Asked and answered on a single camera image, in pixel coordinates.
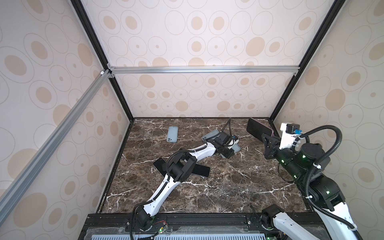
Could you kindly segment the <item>pink phone black screen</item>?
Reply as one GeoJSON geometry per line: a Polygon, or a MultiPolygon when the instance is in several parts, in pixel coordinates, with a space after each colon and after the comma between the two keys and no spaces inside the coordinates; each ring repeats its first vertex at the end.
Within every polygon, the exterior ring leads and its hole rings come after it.
{"type": "Polygon", "coordinates": [[[260,142],[263,142],[263,135],[269,137],[274,136],[274,131],[268,125],[268,121],[254,118],[249,118],[246,131],[256,139],[258,139],[260,142]]]}

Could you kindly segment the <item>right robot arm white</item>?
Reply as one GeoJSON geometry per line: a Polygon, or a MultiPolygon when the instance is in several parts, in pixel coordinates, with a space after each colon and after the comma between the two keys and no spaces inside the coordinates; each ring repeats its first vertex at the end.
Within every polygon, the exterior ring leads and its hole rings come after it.
{"type": "Polygon", "coordinates": [[[331,155],[340,147],[342,131],[333,125],[324,125],[303,133],[297,124],[283,123],[282,136],[262,134],[267,160],[276,159],[292,177],[302,197],[315,210],[333,240],[360,240],[357,225],[353,222],[346,198],[339,185],[323,171],[331,155]],[[321,144],[312,143],[310,135],[331,130],[336,139],[325,151],[321,144]]]}

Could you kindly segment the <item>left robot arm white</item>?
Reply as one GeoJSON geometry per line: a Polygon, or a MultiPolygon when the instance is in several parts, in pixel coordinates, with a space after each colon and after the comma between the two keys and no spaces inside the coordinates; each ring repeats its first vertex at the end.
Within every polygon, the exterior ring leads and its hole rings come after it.
{"type": "Polygon", "coordinates": [[[210,133],[208,137],[203,137],[202,141],[204,144],[197,148],[180,149],[170,155],[166,161],[162,159],[155,161],[158,170],[165,174],[164,179],[149,200],[135,205],[132,213],[131,234],[134,226],[138,226],[144,232],[150,230],[161,206],[178,185],[185,182],[192,174],[200,176],[203,176],[201,172],[209,174],[210,168],[198,165],[198,162],[214,155],[231,158],[239,138],[232,134],[231,119],[229,119],[220,131],[215,134],[210,133]]]}

